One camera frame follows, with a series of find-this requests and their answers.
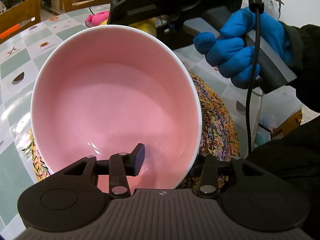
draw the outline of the multicolored crocheted mat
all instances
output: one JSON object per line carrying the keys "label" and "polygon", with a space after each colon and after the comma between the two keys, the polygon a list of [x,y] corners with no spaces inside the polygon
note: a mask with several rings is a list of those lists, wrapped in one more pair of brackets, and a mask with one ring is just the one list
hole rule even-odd
{"label": "multicolored crocheted mat", "polygon": [[[230,161],[232,156],[239,155],[239,139],[236,127],[218,95],[199,77],[190,73],[199,95],[202,110],[202,138],[199,154],[213,154],[221,161]],[[25,156],[32,156],[33,168],[38,180],[50,176],[48,168],[42,161],[32,131],[31,143],[23,151]],[[228,180],[219,177],[219,188]],[[186,177],[178,188],[191,188],[196,190],[199,178]]]}

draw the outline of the bowl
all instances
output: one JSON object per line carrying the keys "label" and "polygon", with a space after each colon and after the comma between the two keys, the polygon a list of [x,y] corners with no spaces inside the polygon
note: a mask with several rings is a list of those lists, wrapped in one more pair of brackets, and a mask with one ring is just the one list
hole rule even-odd
{"label": "bowl", "polygon": [[[175,188],[198,153],[199,98],[182,62],[162,42],[120,25],[81,31],[44,63],[31,99],[38,150],[50,172],[145,145],[135,188]],[[108,192],[108,176],[98,187]]]}

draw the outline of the gloved hand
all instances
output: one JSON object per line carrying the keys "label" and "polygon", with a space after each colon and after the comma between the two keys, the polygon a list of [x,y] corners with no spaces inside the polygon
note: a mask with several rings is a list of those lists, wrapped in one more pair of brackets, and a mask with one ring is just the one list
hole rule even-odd
{"label": "gloved hand", "polygon": [[[260,15],[260,19],[262,38],[287,65],[292,63],[290,40],[282,24],[267,13]],[[211,66],[217,66],[222,76],[231,78],[231,82],[242,89],[249,85],[254,46],[244,47],[244,41],[240,37],[255,26],[255,14],[245,8],[230,17],[220,30],[220,38],[216,39],[212,33],[200,33],[193,40],[196,50],[205,54],[207,62]],[[260,66],[257,65],[255,77],[259,72]]]}

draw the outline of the silver screw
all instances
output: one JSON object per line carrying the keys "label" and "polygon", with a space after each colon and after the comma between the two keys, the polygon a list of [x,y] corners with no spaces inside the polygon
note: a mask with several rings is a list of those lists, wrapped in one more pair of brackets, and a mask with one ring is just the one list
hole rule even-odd
{"label": "silver screw", "polygon": [[204,185],[200,187],[200,192],[205,195],[213,194],[216,192],[216,188],[211,185]]}
{"label": "silver screw", "polygon": [[126,187],[116,186],[116,187],[113,187],[111,191],[113,194],[120,196],[120,195],[125,194],[128,190]]}

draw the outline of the ribbed gray surface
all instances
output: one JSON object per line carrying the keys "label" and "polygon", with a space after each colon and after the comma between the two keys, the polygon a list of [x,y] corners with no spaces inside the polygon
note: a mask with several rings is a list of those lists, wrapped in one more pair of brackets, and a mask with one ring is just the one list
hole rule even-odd
{"label": "ribbed gray surface", "polygon": [[230,220],[214,200],[186,190],[138,189],[113,200],[92,224],[67,233],[45,233],[28,228],[18,240],[309,240],[302,230],[259,233]]}

